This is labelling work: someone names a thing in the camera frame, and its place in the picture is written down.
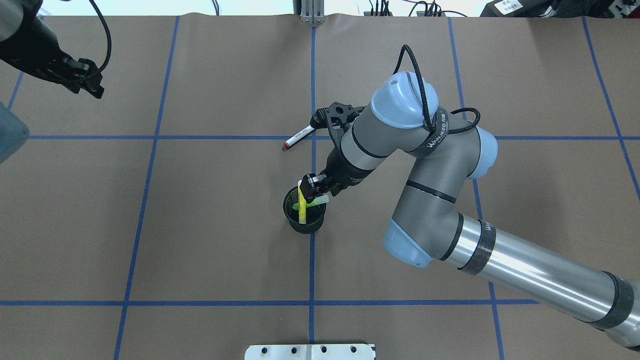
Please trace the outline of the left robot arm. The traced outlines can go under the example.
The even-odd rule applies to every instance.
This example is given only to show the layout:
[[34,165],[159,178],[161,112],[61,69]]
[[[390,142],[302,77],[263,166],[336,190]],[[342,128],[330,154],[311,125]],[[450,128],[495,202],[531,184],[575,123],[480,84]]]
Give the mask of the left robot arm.
[[73,59],[64,52],[55,32],[38,16],[41,0],[2,0],[0,58],[4,63],[34,78],[64,86],[74,94],[86,91],[100,100],[103,71],[112,55],[112,37],[106,20],[91,0],[106,36],[106,54],[101,66],[91,59]]

